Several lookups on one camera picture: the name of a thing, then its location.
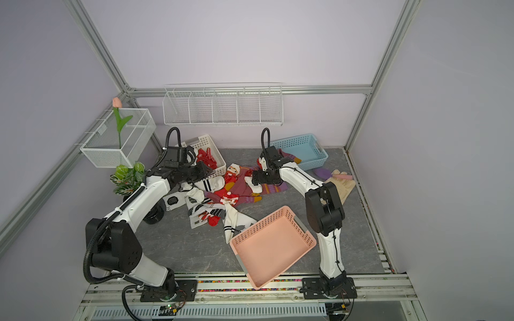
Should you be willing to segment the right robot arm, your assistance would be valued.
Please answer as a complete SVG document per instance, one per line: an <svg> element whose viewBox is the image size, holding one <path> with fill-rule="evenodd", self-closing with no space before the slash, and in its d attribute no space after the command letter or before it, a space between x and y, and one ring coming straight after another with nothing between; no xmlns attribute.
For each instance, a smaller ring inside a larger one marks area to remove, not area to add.
<svg viewBox="0 0 514 321"><path fill-rule="evenodd" d="M323 183L307 174L297 163L281 156L270 142L270 130L261 132L261 155L258 169L252 174L250 185L279 185L288 183L305 198L307 221L317 234L321 262L321 293L335 297L351 286L347 277L340 249L340 235L345 213L337 187L334 183Z"/></svg>

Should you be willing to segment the purple pink striped sock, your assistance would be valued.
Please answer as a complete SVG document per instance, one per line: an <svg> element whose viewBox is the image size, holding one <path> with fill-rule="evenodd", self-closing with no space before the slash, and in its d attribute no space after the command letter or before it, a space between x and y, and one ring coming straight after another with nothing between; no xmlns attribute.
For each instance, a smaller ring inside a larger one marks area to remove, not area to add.
<svg viewBox="0 0 514 321"><path fill-rule="evenodd" d="M288 189L288 185L285 182L278 185L264 183L253 185L252 174L252 170L246 170L242 175L243 191L239 194L239 203L260 202L263 195L272 195Z"/></svg>

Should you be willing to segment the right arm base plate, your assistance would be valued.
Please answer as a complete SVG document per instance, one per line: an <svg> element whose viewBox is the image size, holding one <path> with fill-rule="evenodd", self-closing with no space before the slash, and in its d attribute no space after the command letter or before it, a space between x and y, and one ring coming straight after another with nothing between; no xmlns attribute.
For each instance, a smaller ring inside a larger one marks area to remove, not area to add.
<svg viewBox="0 0 514 321"><path fill-rule="evenodd" d="M356 299L357 291L353 278L340 275L337 278L303 278L300 293L306 300Z"/></svg>

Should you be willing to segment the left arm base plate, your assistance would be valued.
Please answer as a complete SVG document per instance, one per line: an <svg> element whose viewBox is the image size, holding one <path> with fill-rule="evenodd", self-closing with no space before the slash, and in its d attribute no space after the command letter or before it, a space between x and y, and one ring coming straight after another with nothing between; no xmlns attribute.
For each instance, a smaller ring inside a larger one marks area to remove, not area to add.
<svg viewBox="0 0 514 321"><path fill-rule="evenodd" d="M198 281L193 279L176 280L173 285L144 287L141 302L192 302L198 290Z"/></svg>

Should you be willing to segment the pink purple yellow sock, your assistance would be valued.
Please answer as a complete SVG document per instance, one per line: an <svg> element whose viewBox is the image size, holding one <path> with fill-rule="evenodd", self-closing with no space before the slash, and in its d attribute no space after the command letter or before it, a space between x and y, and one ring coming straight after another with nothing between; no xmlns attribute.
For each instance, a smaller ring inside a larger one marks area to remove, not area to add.
<svg viewBox="0 0 514 321"><path fill-rule="evenodd" d="M282 157L287 158L288 160L290 160L296 164L300 164L302 162L301 159L299 159L298 157L296 157L292 154L289 154L289 153L283 151L281 148L278 150L278 152L281 154Z"/></svg>

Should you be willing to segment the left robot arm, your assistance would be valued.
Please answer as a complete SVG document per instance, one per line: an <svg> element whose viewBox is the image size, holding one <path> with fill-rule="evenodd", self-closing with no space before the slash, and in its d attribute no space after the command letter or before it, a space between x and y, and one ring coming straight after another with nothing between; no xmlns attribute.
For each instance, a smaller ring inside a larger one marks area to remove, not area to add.
<svg viewBox="0 0 514 321"><path fill-rule="evenodd" d="M140 186L102 219L85 228L86 252L82 272L90 284L123 279L173 298L179 288L172 269L149 259L135 233L151 210L184 183L207 178L212 169L197 161L194 148L167 143L159 160L143 175Z"/></svg>

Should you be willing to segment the red white striped sock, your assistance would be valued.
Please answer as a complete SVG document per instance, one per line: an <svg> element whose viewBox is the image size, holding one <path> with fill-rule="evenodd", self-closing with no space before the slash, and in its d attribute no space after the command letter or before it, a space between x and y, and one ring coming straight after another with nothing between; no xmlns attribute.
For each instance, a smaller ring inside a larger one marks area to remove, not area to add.
<svg viewBox="0 0 514 321"><path fill-rule="evenodd" d="M218 163L215 160L210 147L208 147L207 149L199 148L196 158L197 158L197 161L202 162L207 167L209 167L213 170L218 168Z"/></svg>

